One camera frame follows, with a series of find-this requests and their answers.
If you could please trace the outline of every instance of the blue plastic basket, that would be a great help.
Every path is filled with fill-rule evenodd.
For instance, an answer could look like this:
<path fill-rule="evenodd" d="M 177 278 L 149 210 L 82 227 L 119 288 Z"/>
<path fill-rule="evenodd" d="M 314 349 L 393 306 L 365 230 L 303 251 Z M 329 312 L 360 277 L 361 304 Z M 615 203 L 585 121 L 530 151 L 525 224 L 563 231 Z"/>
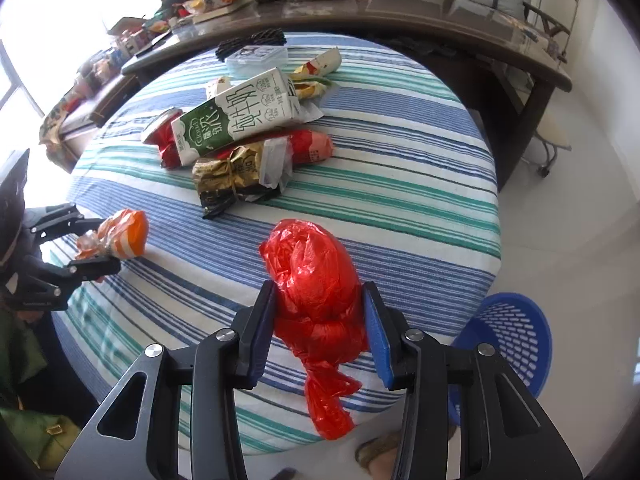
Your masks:
<path fill-rule="evenodd" d="M 540 394 L 551 368 L 551 330 L 539 306 L 514 292 L 487 296 L 452 346 L 473 349 L 480 343 L 497 348 L 533 396 Z M 460 392 L 453 386 L 449 417 L 460 425 Z"/>

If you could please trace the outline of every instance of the plastic container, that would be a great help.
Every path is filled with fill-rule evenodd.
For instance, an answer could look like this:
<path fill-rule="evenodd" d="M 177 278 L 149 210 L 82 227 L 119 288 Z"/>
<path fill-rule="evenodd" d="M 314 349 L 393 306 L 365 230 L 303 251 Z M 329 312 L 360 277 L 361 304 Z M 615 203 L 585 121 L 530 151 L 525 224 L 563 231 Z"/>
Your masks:
<path fill-rule="evenodd" d="M 204 14 L 231 5 L 236 0 L 188 0 L 182 5 L 190 14 Z"/>
<path fill-rule="evenodd" d="M 286 46 L 249 45 L 228 56 L 225 64 L 232 78 L 249 79 L 272 68 L 283 68 L 288 60 Z"/>

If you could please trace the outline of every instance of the orange plastic bag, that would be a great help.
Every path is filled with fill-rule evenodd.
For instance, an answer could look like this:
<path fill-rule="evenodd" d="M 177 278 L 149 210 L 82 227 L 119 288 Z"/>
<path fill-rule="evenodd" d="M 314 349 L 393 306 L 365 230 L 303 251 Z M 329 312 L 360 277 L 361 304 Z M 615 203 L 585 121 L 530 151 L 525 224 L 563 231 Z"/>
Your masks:
<path fill-rule="evenodd" d="M 362 384 L 338 371 L 367 350 L 361 285 L 344 246 L 311 222 L 281 220 L 260 245 L 280 298 L 274 322 L 306 369 L 305 397 L 318 433 L 334 440 L 353 429 L 339 397 Z"/>
<path fill-rule="evenodd" d="M 80 251 L 77 259 L 92 256 L 115 256 L 121 260 L 145 253 L 149 223 L 144 211 L 122 209 L 100 224 L 97 231 L 89 231 L 76 240 Z"/>

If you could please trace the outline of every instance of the blue striped fabric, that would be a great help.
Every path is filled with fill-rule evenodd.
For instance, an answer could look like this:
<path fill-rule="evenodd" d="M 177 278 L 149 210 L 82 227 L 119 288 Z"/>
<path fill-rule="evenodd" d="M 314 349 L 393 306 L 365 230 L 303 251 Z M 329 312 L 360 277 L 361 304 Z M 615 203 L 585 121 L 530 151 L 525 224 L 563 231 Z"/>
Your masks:
<path fill-rule="evenodd" d="M 201 218 L 190 170 L 159 167 L 140 131 L 164 108 L 188 110 L 225 73 L 213 51 L 169 70 L 135 95 L 87 147 L 69 200 L 89 216 L 130 207 L 146 212 L 144 257 L 117 276 L 86 283 L 55 319 L 69 361 L 97 397 L 151 342 L 179 348 L 228 326 L 268 278 L 257 248 L 282 218 L 315 221 L 349 251 L 360 278 L 374 280 L 411 326 L 451 341 L 473 316 L 500 266 L 493 159 L 459 99 L 427 69 L 388 48 L 348 36 L 288 34 L 289 66 L 332 46 L 340 86 L 310 126 L 332 136 L 330 160 L 296 169 L 283 195 Z M 74 237 L 49 245 L 62 264 Z M 342 366 L 363 387 L 342 400 L 356 424 L 395 403 L 364 352 Z M 305 372 L 273 337 L 265 372 L 236 392 L 244 452 L 319 440 L 303 397 Z M 180 444 L 188 447 L 191 389 L 183 390 Z"/>

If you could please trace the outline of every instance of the bag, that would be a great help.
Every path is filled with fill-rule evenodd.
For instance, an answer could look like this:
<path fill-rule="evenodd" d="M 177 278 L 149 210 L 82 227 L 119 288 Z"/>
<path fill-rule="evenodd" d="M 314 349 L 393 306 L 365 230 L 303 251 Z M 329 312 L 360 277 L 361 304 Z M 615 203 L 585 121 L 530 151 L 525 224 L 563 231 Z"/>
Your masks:
<path fill-rule="evenodd" d="M 115 256 L 120 260 L 137 258 L 145 253 L 149 223 L 144 211 L 121 209 L 76 240 L 78 260 L 96 255 Z"/>
<path fill-rule="evenodd" d="M 0 416 L 27 456 L 39 469 L 55 471 L 80 434 L 64 415 L 0 408 Z"/>
<path fill-rule="evenodd" d="M 281 220 L 260 245 L 280 291 L 274 333 L 306 369 L 305 398 L 320 436 L 334 440 L 354 427 L 339 397 L 362 384 L 338 371 L 368 349 L 361 285 L 344 246 L 311 222 Z"/>

